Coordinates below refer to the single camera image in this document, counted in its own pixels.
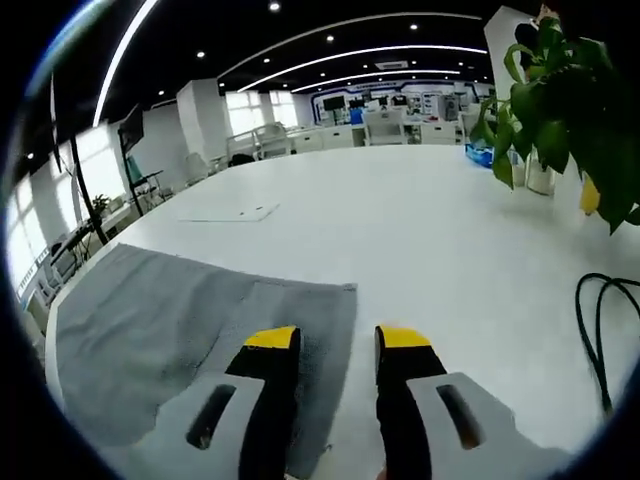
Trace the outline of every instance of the gray gripper bracket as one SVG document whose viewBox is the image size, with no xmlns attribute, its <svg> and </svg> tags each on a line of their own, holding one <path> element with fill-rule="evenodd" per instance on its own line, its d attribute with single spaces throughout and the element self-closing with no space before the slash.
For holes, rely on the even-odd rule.
<svg viewBox="0 0 640 480">
<path fill-rule="evenodd" d="M 136 444 L 102 453 L 126 478 L 236 480 L 249 419 L 263 386 L 264 381 L 255 378 L 204 376 L 162 405 L 155 428 Z M 217 409 L 219 417 L 214 413 L 217 421 L 208 429 L 210 438 L 188 438 L 219 387 L 227 402 Z"/>
<path fill-rule="evenodd" d="M 520 434 L 511 410 L 463 373 L 416 378 L 407 385 L 424 423 L 434 480 L 547 478 L 568 460 L 566 452 L 540 448 Z M 463 446 L 451 401 L 475 430 L 476 445 Z"/>
</svg>

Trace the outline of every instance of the cloth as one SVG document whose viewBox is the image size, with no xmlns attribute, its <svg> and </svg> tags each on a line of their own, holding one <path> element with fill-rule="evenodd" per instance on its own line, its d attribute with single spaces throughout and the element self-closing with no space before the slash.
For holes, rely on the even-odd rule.
<svg viewBox="0 0 640 480">
<path fill-rule="evenodd" d="M 249 336 L 296 325 L 303 348 L 288 465 L 308 478 L 340 400 L 355 317 L 354 285 L 265 278 L 119 245 L 59 307 L 66 413 L 98 448 L 133 444 L 160 405 L 224 372 Z"/>
</svg>

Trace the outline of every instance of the white pillar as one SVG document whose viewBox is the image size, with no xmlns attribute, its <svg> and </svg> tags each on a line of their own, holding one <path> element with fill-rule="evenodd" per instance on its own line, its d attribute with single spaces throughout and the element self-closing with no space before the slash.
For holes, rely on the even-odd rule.
<svg viewBox="0 0 640 480">
<path fill-rule="evenodd" d="M 516 43 L 516 28 L 521 23 L 528 23 L 531 16 L 509 7 L 500 7 L 491 20 L 484 27 L 484 35 L 489 46 L 491 67 L 495 79 L 496 95 L 501 100 L 509 98 L 511 85 L 514 80 L 504 66 L 504 56 L 511 45 Z M 520 67 L 520 53 L 516 52 L 515 62 L 520 75 L 524 78 L 524 72 Z"/>
<path fill-rule="evenodd" d="M 298 125 L 301 127 L 308 127 L 313 125 L 313 109 L 311 107 L 311 95 L 302 95 L 294 93 L 293 106 L 296 109 L 296 117 L 298 118 Z"/>
<path fill-rule="evenodd" d="M 193 80 L 178 92 L 176 99 L 189 152 L 199 153 L 205 162 L 224 155 L 231 128 L 217 79 Z"/>
<path fill-rule="evenodd" d="M 260 108 L 262 109 L 262 118 L 264 119 L 264 123 L 275 123 L 276 117 L 273 113 L 271 95 L 268 93 L 260 94 Z"/>
</svg>

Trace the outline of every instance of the desk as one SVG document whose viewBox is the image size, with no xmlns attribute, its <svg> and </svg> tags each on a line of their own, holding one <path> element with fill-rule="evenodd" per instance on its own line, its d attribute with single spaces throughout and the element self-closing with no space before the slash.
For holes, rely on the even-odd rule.
<svg viewBox="0 0 640 480">
<path fill-rule="evenodd" d="M 181 220 L 186 206 L 203 202 L 210 209 L 279 208 L 258 223 Z M 589 232 L 557 217 L 554 205 L 525 189 L 511 192 L 455 146 L 312 152 L 225 170 L 142 217 L 65 286 L 48 324 L 49 386 L 60 401 L 61 300 L 114 245 L 126 243 L 265 276 L 358 284 L 333 448 L 316 479 L 370 480 L 383 464 L 374 384 L 379 323 L 418 329 L 449 371 L 465 372 L 513 409 L 523 434 L 541 446 L 577 451 L 601 415 L 574 289 L 590 271 L 637 279 L 640 232 L 623 225 L 609 238 L 608 226 L 591 216 L 583 227 L 599 236 L 586 238 Z M 594 292 L 595 286 L 585 290 L 587 322 Z M 614 402 L 638 353 L 637 318 L 617 297 L 607 296 L 603 309 Z"/>
<path fill-rule="evenodd" d="M 91 232 L 93 232 L 93 225 L 91 224 L 90 220 L 86 220 L 85 222 L 80 224 L 78 228 L 71 232 L 67 239 L 62 242 L 62 245 L 60 245 L 55 255 L 51 257 L 51 265 L 54 265 L 58 260 L 60 260 L 64 252 L 71 252 L 74 248 L 76 248 L 80 244 L 80 242 L 82 242 L 84 237 L 89 235 Z"/>
<path fill-rule="evenodd" d="M 118 210 L 110 213 L 102 219 L 102 230 L 106 233 L 112 228 L 117 227 L 120 222 L 129 216 L 131 211 L 131 204 L 125 203 Z"/>
<path fill-rule="evenodd" d="M 420 143 L 423 145 L 462 144 L 462 131 L 458 134 L 458 122 L 423 122 L 407 119 L 405 130 L 419 128 Z M 313 127 L 289 133 L 298 153 L 331 150 L 334 148 L 365 146 L 364 124 Z"/>
</svg>

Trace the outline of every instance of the black ceiling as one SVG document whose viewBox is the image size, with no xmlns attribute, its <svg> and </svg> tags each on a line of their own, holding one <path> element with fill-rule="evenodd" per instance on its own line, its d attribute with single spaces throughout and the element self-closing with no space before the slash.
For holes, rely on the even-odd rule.
<svg viewBox="0 0 640 480">
<path fill-rule="evenodd" d="M 60 12 L 71 11 L 68 2 Z M 338 26 L 278 47 L 251 60 L 221 79 L 224 90 L 237 90 L 252 81 L 294 65 L 317 58 L 353 50 L 405 44 L 439 44 L 486 50 L 483 27 L 501 4 L 528 13 L 536 13 L 539 1 L 439 1 L 395 0 L 362 2 L 324 0 L 306 2 L 281 0 L 282 9 L 271 13 L 268 0 L 160 0 L 141 25 L 127 49 L 114 77 L 104 108 L 103 118 L 122 118 L 136 104 L 145 108 L 169 99 L 189 80 L 217 77 L 242 60 L 276 43 L 310 30 L 349 19 L 400 12 L 445 12 L 478 16 L 481 20 L 442 16 L 402 16 L 369 20 Z M 56 103 L 67 135 L 90 126 L 98 95 L 113 53 L 142 0 L 117 0 L 85 35 L 70 48 L 55 71 Z M 412 23 L 419 25 L 410 30 Z M 331 34 L 335 41 L 326 42 Z M 196 52 L 206 52 L 198 59 Z M 281 78 L 265 82 L 260 90 L 289 89 L 321 80 L 365 73 L 363 64 L 390 60 L 415 60 L 416 69 L 453 69 L 466 81 L 492 79 L 488 55 L 476 53 L 407 50 L 358 55 L 307 67 Z M 442 79 L 443 76 L 425 76 Z M 160 97 L 158 92 L 165 91 Z M 48 119 L 48 93 L 34 105 L 27 129 L 34 133 Z M 29 140 L 25 151 L 43 149 L 42 141 Z"/>
</svg>

